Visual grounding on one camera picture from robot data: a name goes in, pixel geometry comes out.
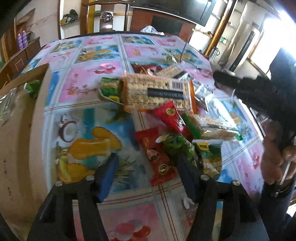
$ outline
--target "barcode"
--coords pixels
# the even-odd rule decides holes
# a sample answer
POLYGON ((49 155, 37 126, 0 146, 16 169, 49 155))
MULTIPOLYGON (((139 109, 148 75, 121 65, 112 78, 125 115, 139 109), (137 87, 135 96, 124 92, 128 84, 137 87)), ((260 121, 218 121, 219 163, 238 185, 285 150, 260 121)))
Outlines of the barcode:
POLYGON ((176 90, 183 90, 183 83, 172 81, 172 88, 176 90))

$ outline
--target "purple bottle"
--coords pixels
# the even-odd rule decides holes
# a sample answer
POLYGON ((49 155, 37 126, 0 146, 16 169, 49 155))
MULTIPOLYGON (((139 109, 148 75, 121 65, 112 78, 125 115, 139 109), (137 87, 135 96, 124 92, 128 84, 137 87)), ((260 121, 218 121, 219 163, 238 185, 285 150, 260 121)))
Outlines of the purple bottle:
POLYGON ((22 44, 24 48, 28 46, 28 36, 27 36, 27 32, 25 31, 22 32, 22 44))
POLYGON ((18 36, 17 36, 17 46, 18 46, 19 50, 24 48, 24 45, 22 43, 22 35, 21 34, 18 34, 18 36))

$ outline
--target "snack package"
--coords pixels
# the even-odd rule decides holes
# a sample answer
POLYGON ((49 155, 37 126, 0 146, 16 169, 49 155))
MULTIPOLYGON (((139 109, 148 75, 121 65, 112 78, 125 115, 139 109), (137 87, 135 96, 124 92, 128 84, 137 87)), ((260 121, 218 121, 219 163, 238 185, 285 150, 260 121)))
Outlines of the snack package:
POLYGON ((172 64, 171 66, 160 70, 155 75, 162 76, 162 77, 168 77, 168 78, 174 78, 176 75, 179 75, 183 71, 184 70, 180 69, 177 64, 172 64))
POLYGON ((146 74, 126 74, 124 79, 125 110, 152 110, 173 101, 177 110, 196 111, 192 81, 179 81, 146 74))
POLYGON ((194 81, 194 96, 197 102, 204 108, 207 112, 208 104, 214 96, 214 93, 211 89, 207 88, 206 85, 198 81, 194 81))
POLYGON ((199 139, 242 140, 235 124, 202 115, 188 114, 188 117, 200 132, 199 139))
POLYGON ((191 132, 193 139, 200 139, 200 131, 196 128, 193 122, 191 122, 189 116, 186 113, 181 115, 183 121, 185 122, 186 128, 191 132))
POLYGON ((151 186, 159 185, 177 177, 175 170, 170 165, 170 159, 162 149, 161 144, 155 142, 159 137, 157 127, 138 131, 135 137, 144 148, 154 172, 150 180, 151 186))
POLYGON ((166 125, 176 132, 186 135, 186 125, 179 115, 174 102, 170 101, 155 109, 154 114, 166 125))
POLYGON ((222 171, 221 145, 223 140, 193 140, 198 154, 198 168, 203 173, 218 180, 222 171))
POLYGON ((25 83, 24 90, 29 92, 31 98, 36 99, 41 87, 40 80, 33 80, 29 83, 25 83))
POLYGON ((100 82, 100 94, 113 102, 121 102, 121 93, 123 89, 122 78, 103 77, 100 82))
POLYGON ((163 143, 163 149, 169 154, 172 161, 174 161, 179 153, 184 153, 192 165, 197 166, 197 155, 194 146, 184 136, 172 133, 158 137, 155 142, 163 143))
POLYGON ((0 127, 10 118, 16 90, 17 88, 14 88, 0 98, 0 127))
POLYGON ((172 64, 171 66, 160 70, 155 75, 178 79, 181 81, 186 81, 190 79, 190 75, 185 70, 182 70, 177 64, 172 64))
POLYGON ((156 64, 131 64, 134 72, 136 74, 152 74, 154 75, 155 73, 158 73, 158 71, 161 71, 163 68, 160 65, 156 64))

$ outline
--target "wooden cabinet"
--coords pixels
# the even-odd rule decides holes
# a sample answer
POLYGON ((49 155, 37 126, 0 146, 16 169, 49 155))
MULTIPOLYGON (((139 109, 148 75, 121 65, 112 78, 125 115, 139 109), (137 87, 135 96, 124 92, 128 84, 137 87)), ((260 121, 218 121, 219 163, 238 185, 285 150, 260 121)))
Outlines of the wooden cabinet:
POLYGON ((14 74, 11 70, 11 67, 6 63, 0 70, 0 89, 7 85, 13 79, 14 74))
POLYGON ((40 50, 40 37, 34 39, 26 48, 27 59, 34 57, 40 50))
POLYGON ((9 62, 0 70, 0 89, 11 82, 17 74, 27 64, 28 60, 34 57, 40 50, 40 37, 34 39, 26 48, 13 55, 9 62))
POLYGON ((131 19, 130 31, 140 32, 141 29, 148 25, 153 26, 153 22, 162 23, 162 26, 160 28, 167 25, 167 28, 163 27, 163 29, 160 29, 158 26, 154 26, 157 31, 164 32, 166 35, 177 35, 184 41, 187 41, 188 37, 192 33, 192 29, 196 26, 196 24, 190 21, 169 14, 135 8, 133 10, 133 17, 131 19))
POLYGON ((27 61, 28 61, 28 58, 26 55, 26 51, 24 49, 19 51, 15 55, 13 55, 10 61, 8 62, 13 72, 13 75, 16 75, 22 69, 22 67, 27 63, 27 61))

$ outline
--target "black bar label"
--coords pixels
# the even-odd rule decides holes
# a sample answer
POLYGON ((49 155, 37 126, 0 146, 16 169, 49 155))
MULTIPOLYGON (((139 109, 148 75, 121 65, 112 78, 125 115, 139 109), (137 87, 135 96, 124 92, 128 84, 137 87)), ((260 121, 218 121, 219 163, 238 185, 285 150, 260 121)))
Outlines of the black bar label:
POLYGON ((184 99, 184 94, 182 91, 172 91, 164 89, 154 89, 148 88, 147 95, 149 97, 162 97, 162 98, 172 98, 172 99, 184 99))

